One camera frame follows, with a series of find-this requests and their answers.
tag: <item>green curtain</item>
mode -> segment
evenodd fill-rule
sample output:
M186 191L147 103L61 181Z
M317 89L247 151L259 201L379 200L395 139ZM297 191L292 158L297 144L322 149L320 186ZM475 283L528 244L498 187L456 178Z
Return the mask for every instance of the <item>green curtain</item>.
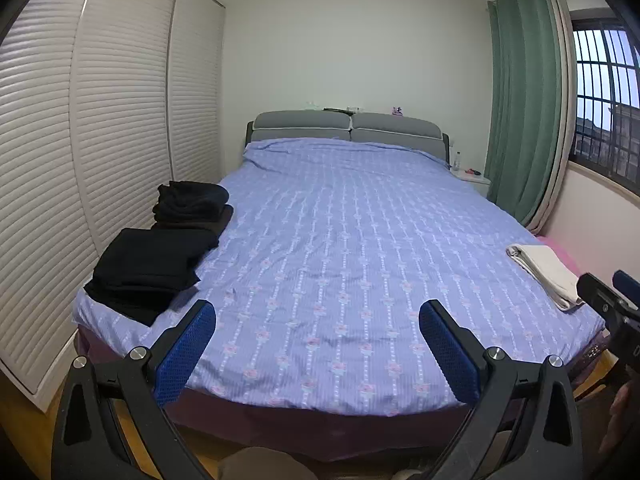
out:
M495 0L489 15L494 99L488 199L526 225L546 191L558 145L558 30L551 0Z

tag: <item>window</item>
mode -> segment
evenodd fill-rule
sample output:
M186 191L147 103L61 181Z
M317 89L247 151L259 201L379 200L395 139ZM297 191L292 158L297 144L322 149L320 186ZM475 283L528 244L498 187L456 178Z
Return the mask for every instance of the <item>window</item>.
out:
M640 52L614 19L574 20L578 102L569 160L640 195Z

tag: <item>beige curtain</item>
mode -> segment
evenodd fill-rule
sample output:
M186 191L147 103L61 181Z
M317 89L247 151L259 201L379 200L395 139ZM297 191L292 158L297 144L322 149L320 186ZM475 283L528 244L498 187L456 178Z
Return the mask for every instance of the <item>beige curtain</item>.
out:
M558 43L560 46L560 65L562 79L560 128L558 145L554 157L554 164L549 177L546 191L538 209L532 216L526 228L537 234L544 227L558 200L558 195L564 180L566 164L574 140L576 113L576 85L577 69L575 61L574 33L569 16L566 0L551 0L551 7L556 18Z

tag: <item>metal bolt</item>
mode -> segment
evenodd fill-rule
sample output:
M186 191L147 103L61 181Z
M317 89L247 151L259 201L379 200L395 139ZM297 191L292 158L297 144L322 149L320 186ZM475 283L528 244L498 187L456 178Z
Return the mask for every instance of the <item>metal bolt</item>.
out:
M549 364L554 368L559 368L564 364L564 361L562 361L562 358L559 355L550 355Z
M84 357L83 355L81 355L80 357L76 357L74 359L74 368L84 368L85 364L86 364L86 357Z
M487 354L489 354L489 357L491 359L494 359L496 361L501 361L502 359L504 359L504 350L502 348L498 348L497 346L487 348L486 352Z
M131 357L134 361L138 361L146 355L146 348L143 346L136 346L131 352L129 352L129 357Z

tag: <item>folded white towel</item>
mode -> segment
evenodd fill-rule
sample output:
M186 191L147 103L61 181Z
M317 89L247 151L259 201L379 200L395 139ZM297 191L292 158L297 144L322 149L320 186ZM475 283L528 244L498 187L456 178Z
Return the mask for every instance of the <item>folded white towel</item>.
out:
M578 296L578 277L558 259L546 245L512 244L507 254L540 282L546 293L562 311L584 303Z

